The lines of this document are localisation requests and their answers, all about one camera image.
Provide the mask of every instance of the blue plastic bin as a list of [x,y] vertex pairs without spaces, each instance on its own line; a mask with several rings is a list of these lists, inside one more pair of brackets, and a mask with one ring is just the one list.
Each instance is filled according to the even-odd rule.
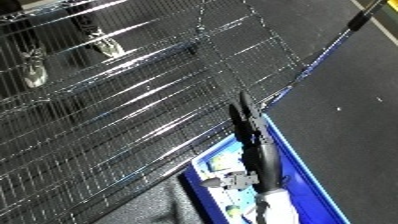
[[[301,224],[340,224],[350,223],[337,205],[329,197],[323,187],[312,175],[310,170],[299,158],[271,119],[264,116],[269,123],[269,132],[273,136],[281,154],[284,175],[288,176],[287,190],[300,216]],[[201,201],[212,221],[223,223],[250,223],[248,211],[254,207],[255,192],[252,187],[246,190],[224,190],[222,188],[204,188],[202,180],[212,175],[209,164],[215,157],[227,157],[228,164],[234,164],[232,169],[242,169],[239,160],[241,144],[233,135],[211,147],[194,160],[186,170],[185,177]],[[228,208],[239,206],[242,215],[231,216]]]

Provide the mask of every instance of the small object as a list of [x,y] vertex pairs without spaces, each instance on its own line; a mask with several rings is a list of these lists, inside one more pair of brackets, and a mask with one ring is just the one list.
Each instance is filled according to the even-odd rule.
[[208,162],[208,166],[211,172],[227,170],[231,168],[231,163],[228,161],[231,156],[227,154],[221,154],[211,158]]
[[223,187],[227,190],[243,190],[258,183],[258,176],[255,172],[250,172],[250,174],[247,175],[245,171],[237,171],[227,174],[224,178],[215,177],[204,180],[201,185],[210,188]]
[[241,209],[238,205],[228,205],[225,210],[231,218],[239,218],[242,215]]

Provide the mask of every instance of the wire shelf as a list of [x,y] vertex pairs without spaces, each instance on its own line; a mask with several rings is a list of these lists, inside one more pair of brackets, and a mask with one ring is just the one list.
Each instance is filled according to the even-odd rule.
[[[230,134],[238,92],[260,101],[303,66],[245,0],[88,3],[3,16],[32,25],[0,36],[2,223],[92,222]],[[82,41],[71,20],[91,14],[107,35]],[[49,74],[33,89],[11,40],[29,30]],[[87,49],[108,37],[126,53]]]

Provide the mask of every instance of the shoe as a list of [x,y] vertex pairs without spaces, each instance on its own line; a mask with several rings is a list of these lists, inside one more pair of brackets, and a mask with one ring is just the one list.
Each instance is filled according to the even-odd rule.
[[[103,36],[105,36],[105,33],[102,32],[101,29],[98,29],[97,31],[87,35],[87,41],[92,41]],[[120,46],[116,40],[109,37],[101,38],[100,40],[93,42],[90,46],[109,58],[118,57],[124,54],[122,46]]]
[[44,67],[44,59],[47,55],[44,45],[34,47],[29,52],[21,52],[24,60],[24,80],[30,88],[44,85],[48,80],[48,74]]

